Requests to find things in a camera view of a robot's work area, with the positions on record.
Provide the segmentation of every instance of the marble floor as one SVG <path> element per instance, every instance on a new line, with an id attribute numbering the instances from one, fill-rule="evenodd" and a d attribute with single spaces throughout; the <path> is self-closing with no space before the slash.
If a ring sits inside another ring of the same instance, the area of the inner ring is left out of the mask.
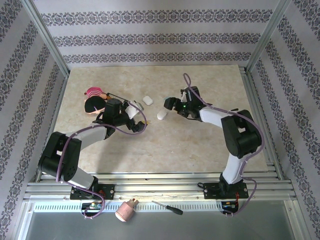
<path id="1" fill-rule="evenodd" d="M 180 89 L 186 87 L 183 73 L 190 75 L 192 85 L 208 103 L 227 110 L 250 110 L 237 65 L 79 67 L 71 70 L 55 131 L 74 132 L 94 121 L 96 115 L 84 111 L 84 92 L 100 87 L 142 103 L 149 125 L 141 135 L 115 132 L 85 148 L 80 153 L 80 168 L 90 173 L 222 172 L 229 152 L 221 128 L 187 120 L 175 111 L 162 121 L 157 119 L 164 98 L 179 98 Z M 153 99 L 150 106 L 142 101 L 146 95 Z M 268 171 L 263 153 L 249 161 L 246 171 Z"/>

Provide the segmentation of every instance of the wire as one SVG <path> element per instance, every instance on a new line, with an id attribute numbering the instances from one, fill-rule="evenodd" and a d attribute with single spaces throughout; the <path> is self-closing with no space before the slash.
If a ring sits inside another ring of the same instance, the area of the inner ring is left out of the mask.
<path id="1" fill-rule="evenodd" d="M 264 134 L 262 132 L 262 130 L 260 129 L 260 127 L 253 121 L 251 120 L 250 118 L 247 118 L 246 116 L 243 116 L 237 112 L 234 112 L 234 111 L 228 111 L 228 110 L 225 110 L 225 109 L 222 109 L 222 108 L 218 108 L 218 107 L 214 107 L 208 103 L 206 103 L 197 93 L 195 90 L 193 90 L 193 88 L 191 87 L 191 79 L 190 79 L 190 76 L 187 74 L 187 73 L 184 73 L 183 74 L 183 78 L 184 78 L 184 81 L 186 82 L 188 88 L 190 89 L 190 91 L 204 104 L 206 105 L 207 107 L 213 109 L 213 110 L 216 110 L 216 111 L 219 111 L 219 112 L 222 112 L 222 113 L 225 113 L 225 114 L 231 114 L 231 115 L 235 115 L 239 118 L 242 118 L 246 121 L 248 121 L 249 123 L 251 123 L 259 132 L 260 136 L 261 136 L 261 147 L 259 148 L 258 151 L 254 152 L 253 154 L 247 156 L 244 161 L 242 162 L 241 164 L 241 167 L 240 167 L 240 177 L 242 177 L 244 180 L 247 180 L 247 181 L 252 181 L 254 182 L 254 188 L 252 190 L 252 193 L 250 194 L 249 198 L 246 200 L 246 202 L 242 205 L 242 207 L 235 213 L 231 214 L 231 216 L 235 216 L 237 214 L 239 214 L 240 212 L 242 212 L 242 210 L 248 205 L 249 201 L 251 200 L 251 198 L 254 196 L 255 192 L 256 192 L 256 189 L 257 189 L 257 182 L 250 178 L 250 177 L 243 177 L 243 172 L 244 172 L 244 169 L 245 169 L 245 166 L 248 162 L 249 159 L 253 158 L 254 156 L 256 156 L 257 154 L 259 154 L 263 148 L 265 147 L 265 138 L 264 138 Z"/>
<path id="2" fill-rule="evenodd" d="M 139 113 L 141 113 L 141 115 L 142 115 L 142 117 L 143 117 L 143 119 L 144 119 L 144 122 L 145 122 L 143 129 L 142 129 L 140 132 L 130 133 L 130 132 L 123 131 L 123 130 L 121 130 L 120 128 L 118 128 L 118 127 L 116 127 L 116 126 L 112 126 L 112 125 L 110 125 L 110 124 L 99 124 L 99 125 L 88 126 L 88 127 L 85 127 L 85 128 L 83 128 L 83 129 L 78 130 L 77 132 L 74 132 L 73 134 L 71 134 L 71 135 L 68 137 L 68 139 L 66 140 L 65 145 L 64 145 L 64 147 L 63 147 L 63 150 L 62 150 L 62 153 L 61 153 L 61 157 L 60 157 L 60 160 L 59 160 L 59 164 L 58 164 L 58 168 L 57 168 L 57 171 L 56 171 L 55 181 L 56 181 L 57 183 L 60 181 L 60 176 L 61 176 L 61 171 L 62 171 L 62 163 L 63 163 L 64 157 L 65 157 L 65 154 L 66 154 L 66 150 L 67 150 L 68 144 L 69 144 L 69 142 L 71 141 L 71 139 L 72 139 L 74 136 L 76 136 L 76 135 L 78 135 L 78 134 L 80 134 L 80 133 L 82 133 L 82 132 L 84 132 L 84 131 L 87 131 L 87 130 L 90 130 L 90 129 L 95 129 L 95 128 L 101 128 L 101 127 L 113 128 L 113 129 L 116 129 L 116 130 L 120 131 L 121 133 L 124 133 L 124 134 L 127 134 L 127 135 L 139 135 L 139 134 L 142 134 L 142 133 L 146 130 L 146 128 L 147 128 L 147 118 L 146 118 L 146 116 L 144 115 L 144 113 L 143 113 L 138 107 L 136 107 L 135 105 L 131 104 L 130 102 L 129 102 L 129 105 L 132 106 L 132 107 L 134 107 L 135 109 L 137 109 L 137 110 L 139 111 Z M 76 188 L 76 189 L 79 189 L 79 190 L 81 190 L 81 191 L 87 192 L 87 193 L 89 193 L 89 194 L 96 195 L 96 196 L 98 196 L 99 198 L 101 198 L 101 200 L 102 200 L 101 209 L 100 209 L 95 215 L 93 215 L 93 216 L 87 216 L 87 215 L 86 215 L 86 211 L 84 211 L 83 215 L 84 215 L 85 218 L 93 219 L 93 218 L 97 217 L 99 214 L 101 214 L 102 211 L 105 209 L 106 203 L 105 203 L 105 199 L 104 199 L 103 196 L 101 196 L 100 194 L 98 194 L 98 193 L 96 193 L 96 192 L 94 192 L 94 191 L 85 189 L 85 188 L 83 188 L 83 187 L 76 186 L 76 185 L 74 185 L 74 184 L 72 184 L 72 183 L 70 183 L 70 182 L 66 182 L 66 183 L 69 184 L 69 185 L 71 185 L 72 187 L 74 187 L 74 188 Z"/>

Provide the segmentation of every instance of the wallpaper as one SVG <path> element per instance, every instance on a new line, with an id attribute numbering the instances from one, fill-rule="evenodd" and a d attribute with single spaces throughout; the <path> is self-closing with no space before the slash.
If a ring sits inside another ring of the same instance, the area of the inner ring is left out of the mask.
<path id="1" fill-rule="evenodd" d="M 70 68 L 245 66 L 278 0 L 35 0 Z"/>
<path id="2" fill-rule="evenodd" d="M 11 239 L 64 76 L 19 0 L 0 0 L 0 240 Z"/>
<path id="3" fill-rule="evenodd" d="M 291 2 L 252 72 L 282 172 L 292 180 L 312 239 L 320 239 L 319 16 L 317 1 Z"/>

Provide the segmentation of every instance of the purple cable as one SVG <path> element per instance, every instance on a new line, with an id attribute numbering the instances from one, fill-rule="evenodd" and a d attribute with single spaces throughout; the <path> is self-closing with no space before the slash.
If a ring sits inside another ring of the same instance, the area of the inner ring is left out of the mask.
<path id="1" fill-rule="evenodd" d="M 184 81 L 186 82 L 188 88 L 190 89 L 190 91 L 204 104 L 206 105 L 207 107 L 213 109 L 213 110 L 217 110 L 219 112 L 222 112 L 222 113 L 225 113 L 225 114 L 231 114 L 231 115 L 235 115 L 239 118 L 242 118 L 246 121 L 248 121 L 249 123 L 251 123 L 259 132 L 260 136 L 261 136 L 261 147 L 259 148 L 258 151 L 254 152 L 253 154 L 251 154 L 250 156 L 247 156 L 244 160 L 244 162 L 242 163 L 241 165 L 241 168 L 240 168 L 240 176 L 244 179 L 244 180 L 248 180 L 248 181 L 252 181 L 254 182 L 254 188 L 252 190 L 252 193 L 250 194 L 249 198 L 247 199 L 247 201 L 242 205 L 242 207 L 235 213 L 231 214 L 231 216 L 235 216 L 237 214 L 239 214 L 240 212 L 242 212 L 242 210 L 248 205 L 249 201 L 251 200 L 251 198 L 254 196 L 255 192 L 256 192 L 256 189 L 257 189 L 257 182 L 250 178 L 250 177 L 243 177 L 243 171 L 245 169 L 245 166 L 248 162 L 248 160 L 254 156 L 256 156 L 257 154 L 259 154 L 263 148 L 265 147 L 265 138 L 264 138 L 264 134 L 262 132 L 262 130 L 260 129 L 260 127 L 254 122 L 252 121 L 251 119 L 247 118 L 246 116 L 243 116 L 237 112 L 233 112 L 233 111 L 228 111 L 228 110 L 224 110 L 224 109 L 221 109 L 221 108 L 218 108 L 218 107 L 214 107 L 214 106 L 211 106 L 209 105 L 208 103 L 206 103 L 196 92 L 195 90 L 192 89 L 191 87 L 191 79 L 189 77 L 189 75 L 187 73 L 184 73 L 183 74 L 183 78 L 184 78 Z"/>
<path id="2" fill-rule="evenodd" d="M 132 105 L 130 102 L 129 102 L 129 105 L 132 106 L 132 107 L 134 107 L 135 109 L 137 109 L 137 110 L 139 111 L 139 113 L 141 113 L 141 115 L 142 115 L 142 117 L 143 117 L 143 119 L 144 119 L 144 127 L 143 127 L 142 131 L 137 132 L 137 133 L 130 133 L 130 132 L 123 131 L 123 130 L 121 130 L 120 128 L 118 128 L 118 127 L 116 127 L 116 126 L 112 126 L 112 125 L 109 125 L 109 124 L 99 124 L 99 125 L 94 125 L 94 126 L 88 126 L 88 127 L 85 127 L 85 128 L 83 128 L 83 129 L 78 130 L 77 132 L 74 132 L 74 133 L 71 134 L 71 135 L 69 136 L 69 138 L 66 140 L 65 145 L 64 145 L 64 147 L 63 147 L 63 150 L 62 150 L 62 153 L 61 153 L 61 157 L 60 157 L 60 161 L 59 161 L 59 164 L 58 164 L 58 168 L 57 168 L 57 171 L 56 171 L 55 181 L 56 181 L 57 183 L 60 181 L 60 175 L 61 175 L 61 170 L 62 170 L 62 162 L 63 162 L 63 160 L 64 160 L 64 157 L 65 157 L 65 153 L 66 153 L 68 144 L 69 144 L 69 142 L 71 141 L 71 139 L 72 139 L 74 136 L 76 136 L 77 134 L 80 134 L 80 133 L 82 133 L 82 132 L 84 132 L 84 131 L 87 131 L 87 130 L 89 130 L 89 129 L 95 129 L 95 128 L 101 128 L 101 127 L 110 127 L 110 128 L 116 129 L 116 130 L 120 131 L 121 133 L 124 133 L 124 134 L 127 134 L 127 135 L 139 135 L 139 134 L 142 134 L 142 133 L 146 130 L 146 127 L 147 127 L 147 118 L 146 118 L 146 116 L 144 115 L 144 113 L 143 113 L 138 107 Z M 94 192 L 94 191 L 85 189 L 85 188 L 83 188 L 83 187 L 76 186 L 76 185 L 71 184 L 71 183 L 69 183 L 69 182 L 67 182 L 67 184 L 71 185 L 71 186 L 74 187 L 74 188 L 77 188 L 77 189 L 79 189 L 79 190 L 85 191 L 85 192 L 87 192 L 87 193 L 89 193 L 89 194 L 96 195 L 96 196 L 98 196 L 98 197 L 101 198 L 102 204 L 101 204 L 101 209 L 100 209 L 100 211 L 98 211 L 98 212 L 97 212 L 95 215 L 93 215 L 93 216 L 87 216 L 87 215 L 86 215 L 86 211 L 84 211 L 83 215 L 84 215 L 85 218 L 93 219 L 93 218 L 97 217 L 99 214 L 101 214 L 102 211 L 105 209 L 105 205 L 106 205 L 105 199 L 104 199 L 100 194 L 98 194 L 98 193 L 96 193 L 96 192 Z"/>

